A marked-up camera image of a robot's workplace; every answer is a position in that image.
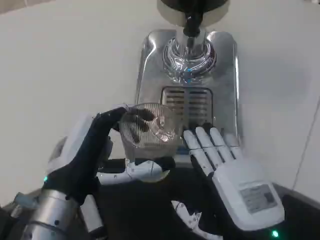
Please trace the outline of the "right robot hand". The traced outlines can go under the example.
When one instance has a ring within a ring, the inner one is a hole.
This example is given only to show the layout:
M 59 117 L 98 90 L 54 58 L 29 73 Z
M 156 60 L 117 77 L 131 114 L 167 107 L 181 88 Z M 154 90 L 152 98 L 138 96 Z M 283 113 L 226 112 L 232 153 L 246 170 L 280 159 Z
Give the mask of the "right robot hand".
M 219 233 L 200 226 L 204 212 L 189 213 L 187 206 L 172 200 L 172 207 L 186 228 L 203 240 L 227 240 L 234 234 L 254 236 L 285 220 L 285 208 L 262 166 L 243 156 L 232 134 L 222 136 L 216 127 L 184 130 L 183 140 L 209 192 L 219 203 L 215 218 Z

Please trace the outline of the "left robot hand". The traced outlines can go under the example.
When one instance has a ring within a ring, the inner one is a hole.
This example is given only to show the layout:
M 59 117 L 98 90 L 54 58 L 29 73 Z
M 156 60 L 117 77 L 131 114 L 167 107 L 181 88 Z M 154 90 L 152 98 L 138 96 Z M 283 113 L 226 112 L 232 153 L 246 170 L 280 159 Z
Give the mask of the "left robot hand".
M 141 121 L 138 129 L 147 131 L 148 121 L 155 115 L 145 108 L 118 107 L 98 113 L 86 114 L 75 124 L 69 135 L 54 149 L 48 162 L 43 190 L 57 191 L 67 200 L 74 200 L 79 206 L 100 185 L 117 185 L 134 180 L 156 181 L 164 177 L 176 164 L 171 156 L 154 159 L 136 158 L 116 173 L 114 168 L 98 170 L 102 155 L 111 149 L 109 133 L 119 131 L 119 122 L 125 114 Z

